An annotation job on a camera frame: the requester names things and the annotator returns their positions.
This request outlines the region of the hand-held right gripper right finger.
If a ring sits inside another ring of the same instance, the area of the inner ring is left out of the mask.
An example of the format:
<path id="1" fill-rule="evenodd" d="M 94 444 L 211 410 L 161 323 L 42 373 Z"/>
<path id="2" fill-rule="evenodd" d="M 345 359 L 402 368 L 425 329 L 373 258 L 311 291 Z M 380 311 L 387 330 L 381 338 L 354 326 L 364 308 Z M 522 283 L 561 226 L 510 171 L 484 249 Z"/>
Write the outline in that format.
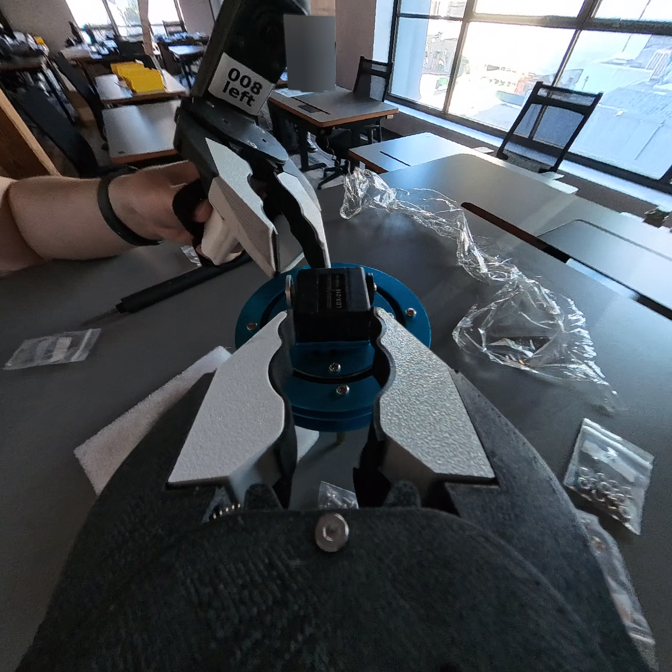
<path id="1" fill-rule="evenodd" d="M 372 406 L 365 470 L 389 483 L 495 484 L 452 369 L 383 308 L 372 309 Z"/>

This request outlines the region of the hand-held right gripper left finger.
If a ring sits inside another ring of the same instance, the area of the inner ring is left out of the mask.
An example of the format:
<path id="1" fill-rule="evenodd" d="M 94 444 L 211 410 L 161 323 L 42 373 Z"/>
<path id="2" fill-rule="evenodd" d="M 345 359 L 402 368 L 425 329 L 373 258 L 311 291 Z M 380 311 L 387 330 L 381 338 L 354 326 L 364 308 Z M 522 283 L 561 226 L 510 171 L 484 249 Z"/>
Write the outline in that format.
<path id="1" fill-rule="evenodd" d="M 215 371 L 168 478 L 174 486 L 291 479 L 297 437 L 283 387 L 292 373 L 292 315 L 282 311 Z"/>

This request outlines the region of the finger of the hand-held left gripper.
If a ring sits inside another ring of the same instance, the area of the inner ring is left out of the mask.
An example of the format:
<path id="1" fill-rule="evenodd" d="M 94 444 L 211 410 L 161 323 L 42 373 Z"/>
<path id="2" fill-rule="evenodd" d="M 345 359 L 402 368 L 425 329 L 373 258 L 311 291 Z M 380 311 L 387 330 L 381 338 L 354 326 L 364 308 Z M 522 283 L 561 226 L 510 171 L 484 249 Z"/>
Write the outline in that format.
<path id="1" fill-rule="evenodd" d="M 211 139 L 206 143 L 217 171 L 208 192 L 213 212 L 206 223 L 206 257 L 223 264 L 239 243 L 264 273 L 274 276 L 277 231 L 249 183 L 250 164 L 225 145 Z"/>
<path id="2" fill-rule="evenodd" d="M 279 269 L 274 214 L 284 216 L 311 267 L 331 267 L 321 209 L 305 180 L 285 171 L 257 169 L 255 194 L 259 198 L 255 207 L 255 261 L 263 271 Z"/>

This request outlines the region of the blue robot arm base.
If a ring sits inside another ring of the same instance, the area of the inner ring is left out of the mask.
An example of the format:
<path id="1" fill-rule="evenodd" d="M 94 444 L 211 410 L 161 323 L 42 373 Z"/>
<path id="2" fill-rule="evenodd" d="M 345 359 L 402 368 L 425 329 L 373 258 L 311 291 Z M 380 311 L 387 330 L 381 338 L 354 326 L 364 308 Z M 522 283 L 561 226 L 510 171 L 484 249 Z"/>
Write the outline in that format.
<path id="1" fill-rule="evenodd" d="M 431 345 L 427 312 L 406 285 L 371 267 L 335 264 L 299 267 L 267 281 L 240 312 L 235 346 L 241 348 L 282 311 L 293 310 L 293 373 L 284 390 L 295 424 L 317 432 L 354 431 L 370 424 L 381 390 L 370 342 L 373 307 Z"/>

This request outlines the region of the black screwdriver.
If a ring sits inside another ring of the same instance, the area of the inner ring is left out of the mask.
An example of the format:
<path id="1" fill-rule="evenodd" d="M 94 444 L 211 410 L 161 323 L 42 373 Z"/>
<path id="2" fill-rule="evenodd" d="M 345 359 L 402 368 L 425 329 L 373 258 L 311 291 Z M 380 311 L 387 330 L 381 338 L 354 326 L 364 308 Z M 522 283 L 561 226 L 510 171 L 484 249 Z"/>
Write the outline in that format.
<path id="1" fill-rule="evenodd" d="M 189 289 L 195 288 L 206 281 L 235 270 L 252 261 L 248 253 L 235 254 L 234 259 L 221 265 L 206 264 L 182 273 L 170 280 L 165 280 L 153 286 L 137 291 L 122 298 L 115 307 L 104 314 L 90 318 L 80 324 L 82 329 L 93 327 L 105 320 L 117 316 L 131 315 L 177 296 Z"/>

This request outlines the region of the person's left forearm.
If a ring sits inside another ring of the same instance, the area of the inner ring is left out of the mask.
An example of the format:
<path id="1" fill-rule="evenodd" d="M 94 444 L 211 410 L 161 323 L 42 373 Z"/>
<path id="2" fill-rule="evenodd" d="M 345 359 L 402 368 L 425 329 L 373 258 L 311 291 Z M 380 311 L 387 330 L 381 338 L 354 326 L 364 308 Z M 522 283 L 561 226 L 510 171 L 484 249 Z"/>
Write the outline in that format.
<path id="1" fill-rule="evenodd" d="M 88 260 L 131 249 L 109 228 L 99 180 L 1 177 L 1 275 L 56 260 Z"/>

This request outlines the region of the dark grey neighbouring desk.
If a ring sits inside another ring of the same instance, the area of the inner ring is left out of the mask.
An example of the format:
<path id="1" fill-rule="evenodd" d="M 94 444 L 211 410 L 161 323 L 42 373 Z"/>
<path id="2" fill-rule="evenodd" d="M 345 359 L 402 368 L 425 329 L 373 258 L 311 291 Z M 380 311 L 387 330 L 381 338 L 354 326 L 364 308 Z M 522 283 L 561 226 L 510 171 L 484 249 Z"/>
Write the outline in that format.
<path id="1" fill-rule="evenodd" d="M 539 235 L 476 206 L 462 207 L 622 296 L 671 320 L 671 246 L 655 246 L 576 219 Z"/>

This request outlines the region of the white foam sheet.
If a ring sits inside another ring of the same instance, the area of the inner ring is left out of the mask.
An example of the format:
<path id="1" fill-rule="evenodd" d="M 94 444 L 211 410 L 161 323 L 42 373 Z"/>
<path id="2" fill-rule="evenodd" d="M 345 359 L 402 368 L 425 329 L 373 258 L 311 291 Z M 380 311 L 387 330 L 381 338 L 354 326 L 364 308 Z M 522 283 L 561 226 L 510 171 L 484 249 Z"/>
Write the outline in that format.
<path id="1" fill-rule="evenodd" d="M 96 496 L 161 416 L 203 375 L 215 372 L 229 357 L 229 350 L 214 348 L 75 449 L 74 455 Z"/>

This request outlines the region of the grey table with tan edge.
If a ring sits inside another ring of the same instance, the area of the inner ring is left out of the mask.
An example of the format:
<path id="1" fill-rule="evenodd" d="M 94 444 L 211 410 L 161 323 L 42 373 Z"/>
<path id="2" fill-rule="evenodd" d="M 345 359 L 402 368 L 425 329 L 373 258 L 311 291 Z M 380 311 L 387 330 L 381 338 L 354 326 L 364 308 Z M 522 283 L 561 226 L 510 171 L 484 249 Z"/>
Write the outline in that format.
<path id="1" fill-rule="evenodd" d="M 360 145 L 361 127 L 380 122 L 399 113 L 399 108 L 386 102 L 363 99 L 352 91 L 336 87 L 333 91 L 301 93 L 289 96 L 287 89 L 276 89 L 267 100 L 270 112 L 285 117 L 297 131 L 300 170 L 307 173 L 317 169 L 343 172 L 325 163 L 311 164 L 308 157 L 308 135 L 325 135 L 342 128 L 351 131 L 355 147 Z"/>

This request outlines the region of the yellow storage bins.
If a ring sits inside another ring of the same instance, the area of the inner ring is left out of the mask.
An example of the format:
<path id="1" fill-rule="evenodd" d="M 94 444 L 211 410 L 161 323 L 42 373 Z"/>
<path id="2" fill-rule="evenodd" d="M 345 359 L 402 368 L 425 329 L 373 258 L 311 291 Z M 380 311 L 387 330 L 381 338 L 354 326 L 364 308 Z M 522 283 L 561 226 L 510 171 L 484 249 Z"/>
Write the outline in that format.
<path id="1" fill-rule="evenodd" d="M 119 81 L 135 94 L 149 94 L 165 90 L 161 71 L 149 68 L 138 61 L 112 63 L 111 70 Z"/>

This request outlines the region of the tiny clear parts bag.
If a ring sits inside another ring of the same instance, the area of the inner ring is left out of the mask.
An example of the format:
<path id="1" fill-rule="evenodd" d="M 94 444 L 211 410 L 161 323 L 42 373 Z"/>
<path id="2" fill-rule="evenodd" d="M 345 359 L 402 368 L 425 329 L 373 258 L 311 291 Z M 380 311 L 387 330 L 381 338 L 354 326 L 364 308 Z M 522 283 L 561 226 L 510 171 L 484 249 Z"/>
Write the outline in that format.
<path id="1" fill-rule="evenodd" d="M 321 510 L 358 509 L 356 493 L 325 481 L 320 482 L 317 508 Z"/>

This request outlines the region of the light grey table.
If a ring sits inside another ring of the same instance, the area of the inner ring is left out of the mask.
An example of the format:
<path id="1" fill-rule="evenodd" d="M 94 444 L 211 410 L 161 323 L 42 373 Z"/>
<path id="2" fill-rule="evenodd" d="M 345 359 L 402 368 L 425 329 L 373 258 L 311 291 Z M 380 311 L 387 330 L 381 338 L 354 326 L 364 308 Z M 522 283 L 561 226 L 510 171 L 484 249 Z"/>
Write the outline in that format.
<path id="1" fill-rule="evenodd" d="M 562 181 L 564 176 L 559 173 L 535 173 L 518 167 L 510 161 L 496 158 L 488 149 L 481 151 L 466 147 L 430 132 L 362 145 L 349 151 L 349 159 L 352 163 L 361 163 L 378 174 L 460 155 L 475 157 L 477 170 L 480 170 L 483 165 L 507 168 L 524 177 L 548 184 L 566 194 L 575 194 L 578 191 L 577 187 L 564 183 Z"/>

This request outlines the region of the black wristband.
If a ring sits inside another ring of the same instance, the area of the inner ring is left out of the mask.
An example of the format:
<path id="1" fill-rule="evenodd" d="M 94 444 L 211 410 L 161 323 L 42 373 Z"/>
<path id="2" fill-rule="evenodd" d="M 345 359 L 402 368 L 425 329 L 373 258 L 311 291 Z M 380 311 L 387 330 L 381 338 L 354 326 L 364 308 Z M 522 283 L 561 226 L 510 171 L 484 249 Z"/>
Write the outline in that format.
<path id="1" fill-rule="evenodd" d="M 160 240 L 152 240 L 137 234 L 131 230 L 116 214 L 110 200 L 110 186 L 113 180 L 137 172 L 135 168 L 125 166 L 120 170 L 106 172 L 99 178 L 97 186 L 97 206 L 104 222 L 125 243 L 132 247 L 153 247 L 161 243 Z"/>

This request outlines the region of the small clear bag white strip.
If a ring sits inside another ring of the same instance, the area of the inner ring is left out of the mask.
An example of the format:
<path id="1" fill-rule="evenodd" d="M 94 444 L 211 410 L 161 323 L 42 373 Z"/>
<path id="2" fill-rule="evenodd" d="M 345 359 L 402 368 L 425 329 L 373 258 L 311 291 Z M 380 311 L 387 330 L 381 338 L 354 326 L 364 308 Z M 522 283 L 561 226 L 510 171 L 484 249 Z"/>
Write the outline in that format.
<path id="1" fill-rule="evenodd" d="M 100 328 L 94 328 L 24 340 L 4 363 L 3 369 L 12 371 L 82 362 L 88 358 L 100 333 Z"/>

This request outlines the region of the large window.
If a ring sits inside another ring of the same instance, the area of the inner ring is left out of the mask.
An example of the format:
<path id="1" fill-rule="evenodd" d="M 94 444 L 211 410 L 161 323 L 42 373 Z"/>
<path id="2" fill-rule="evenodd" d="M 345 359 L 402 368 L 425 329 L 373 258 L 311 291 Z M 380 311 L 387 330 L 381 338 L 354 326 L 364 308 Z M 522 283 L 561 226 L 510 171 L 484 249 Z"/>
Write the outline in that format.
<path id="1" fill-rule="evenodd" d="M 569 155 L 671 189 L 670 1 L 392 1 L 391 97 L 503 136 L 538 82 L 600 96 Z"/>

